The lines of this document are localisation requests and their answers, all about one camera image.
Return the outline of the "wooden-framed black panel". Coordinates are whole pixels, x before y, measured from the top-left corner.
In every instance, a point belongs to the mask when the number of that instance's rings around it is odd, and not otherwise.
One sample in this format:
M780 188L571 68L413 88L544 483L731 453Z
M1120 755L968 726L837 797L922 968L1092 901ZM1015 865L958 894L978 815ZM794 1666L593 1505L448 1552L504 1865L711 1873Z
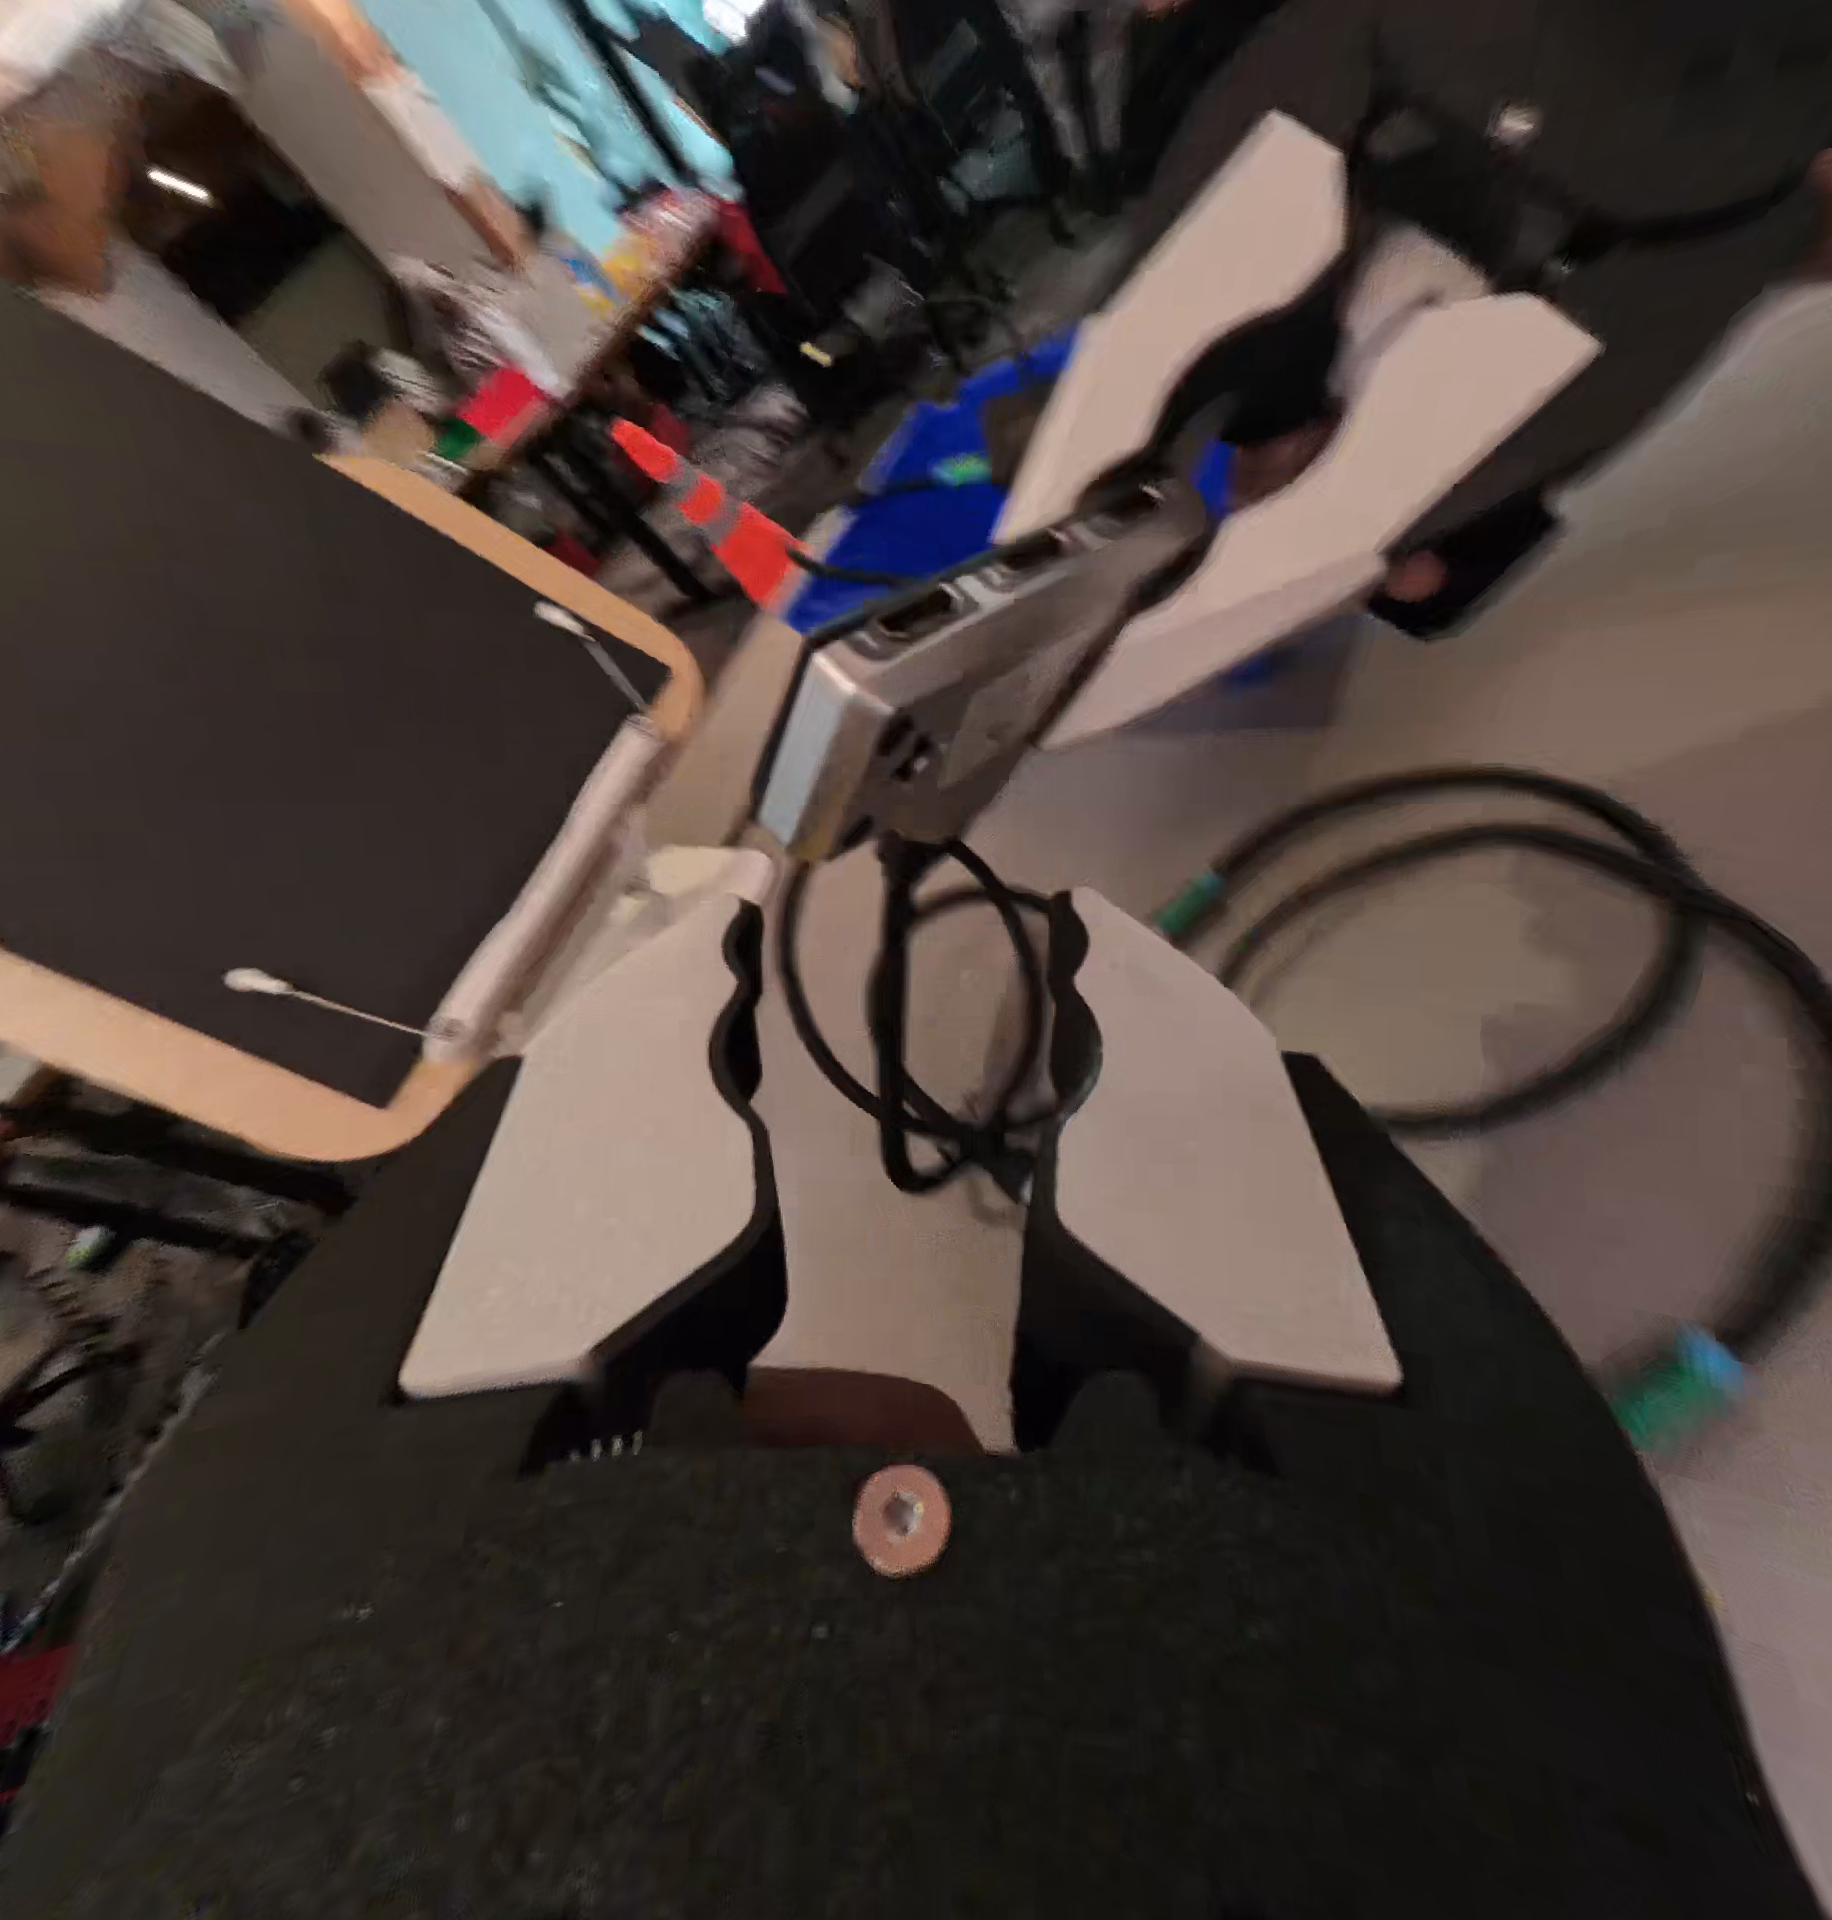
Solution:
M413 471L316 457L0 281L0 1044L319 1163L422 1134L497 1054L230 994L257 965L422 1023L679 636Z

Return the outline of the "red box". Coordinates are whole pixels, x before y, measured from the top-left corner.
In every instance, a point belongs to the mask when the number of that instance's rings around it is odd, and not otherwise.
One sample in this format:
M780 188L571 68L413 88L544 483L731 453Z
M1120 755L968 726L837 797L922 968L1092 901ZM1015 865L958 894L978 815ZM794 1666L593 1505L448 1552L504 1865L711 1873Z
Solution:
M452 420L476 441L506 448L531 431L550 403L552 396L522 368L501 364L457 402Z

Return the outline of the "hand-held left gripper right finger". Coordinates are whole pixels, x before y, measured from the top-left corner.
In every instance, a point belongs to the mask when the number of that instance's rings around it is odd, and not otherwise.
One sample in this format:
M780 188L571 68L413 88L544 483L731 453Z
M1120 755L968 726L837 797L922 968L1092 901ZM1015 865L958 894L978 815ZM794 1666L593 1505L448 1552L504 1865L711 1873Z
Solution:
M1050 931L1057 1111L1032 1215L1228 1374L1373 1397L1402 1362L1270 1028L1085 885Z

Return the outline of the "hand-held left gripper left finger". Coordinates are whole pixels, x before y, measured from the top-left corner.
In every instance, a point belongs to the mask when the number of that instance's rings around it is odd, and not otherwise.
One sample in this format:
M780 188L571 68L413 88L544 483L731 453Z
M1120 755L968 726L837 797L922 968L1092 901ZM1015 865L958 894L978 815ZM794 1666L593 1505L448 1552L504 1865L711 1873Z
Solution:
M707 894L559 996L408 1340L406 1400L612 1379L780 1226L763 951L763 901Z

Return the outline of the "white panel stand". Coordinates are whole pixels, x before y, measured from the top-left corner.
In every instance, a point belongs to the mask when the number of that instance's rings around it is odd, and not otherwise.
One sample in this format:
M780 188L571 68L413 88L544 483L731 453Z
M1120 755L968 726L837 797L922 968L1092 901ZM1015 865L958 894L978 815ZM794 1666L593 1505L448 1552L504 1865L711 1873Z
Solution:
M485 1054L527 984L543 969L564 923L582 912L593 887L616 865L632 876L644 864L642 812L654 782L674 753L674 736L659 720L651 698L620 660L620 641L562 602L538 598L534 617L568 636L578 652L623 698L624 718L611 743L594 758L559 830L512 903L476 943L424 1022L395 1019L305 988L277 972L237 965L221 982L232 996L305 1004L329 1015L386 1029L420 1044L430 1063L462 1063Z

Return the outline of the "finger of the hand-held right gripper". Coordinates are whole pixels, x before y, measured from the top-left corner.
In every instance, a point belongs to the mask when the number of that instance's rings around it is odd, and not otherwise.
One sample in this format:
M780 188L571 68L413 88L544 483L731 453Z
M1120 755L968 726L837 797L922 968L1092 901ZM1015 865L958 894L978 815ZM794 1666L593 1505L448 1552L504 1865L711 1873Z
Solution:
M1100 477L1147 457L1193 369L1311 295L1343 259L1346 229L1344 151L1287 113L1265 116L1077 330L997 539L1043 531Z
M1391 550L1598 353L1532 293L1411 306L1377 335L1323 453L1228 515L1200 565L1122 625L1053 743L1120 731L1365 598Z

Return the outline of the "orange traffic cone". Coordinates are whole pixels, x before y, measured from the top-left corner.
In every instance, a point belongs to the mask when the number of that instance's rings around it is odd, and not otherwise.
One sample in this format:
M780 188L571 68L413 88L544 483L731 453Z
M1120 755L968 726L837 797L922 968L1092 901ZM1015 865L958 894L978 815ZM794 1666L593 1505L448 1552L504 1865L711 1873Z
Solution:
M805 570L794 535L731 492L688 453L646 426L616 417L608 437L618 456L659 490L659 504L731 584L763 612L780 612Z

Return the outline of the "black hdmi switch with cable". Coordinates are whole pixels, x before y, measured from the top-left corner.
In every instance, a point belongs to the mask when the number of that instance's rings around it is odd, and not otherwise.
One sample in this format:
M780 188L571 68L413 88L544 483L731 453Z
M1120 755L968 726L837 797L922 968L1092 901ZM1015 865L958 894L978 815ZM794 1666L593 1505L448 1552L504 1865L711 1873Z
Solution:
M753 824L784 853L774 933L788 1022L825 1082L877 1129L889 1181L928 1195L983 1173L1026 1198L1036 1144L1065 1108L1026 1106L1050 1035L1050 899L968 843L1044 748L1133 619L1205 559L1214 519L1193 480L1122 465L1047 528L1001 539L880 594L805 640L753 786ZM880 920L865 980L872 1077L814 1015L803 938L811 876L877 851ZM1023 992L1023 1035L998 1092L954 1111L908 1060L911 957L937 920L986 908Z

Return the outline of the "blue plastic bin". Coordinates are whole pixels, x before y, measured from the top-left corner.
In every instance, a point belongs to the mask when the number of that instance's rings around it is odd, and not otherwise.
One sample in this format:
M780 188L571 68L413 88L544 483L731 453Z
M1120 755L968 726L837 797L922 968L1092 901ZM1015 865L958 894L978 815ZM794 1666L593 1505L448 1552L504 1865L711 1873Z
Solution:
M830 574L801 588L784 624L803 638L865 608L872 576L916 579L997 544L1018 446L1050 399L1082 335L1071 323L1031 339L965 380L951 398L921 399L899 422L843 504ZM1289 636L1223 676L1261 726L1318 726L1334 710L1361 640L1356 613Z

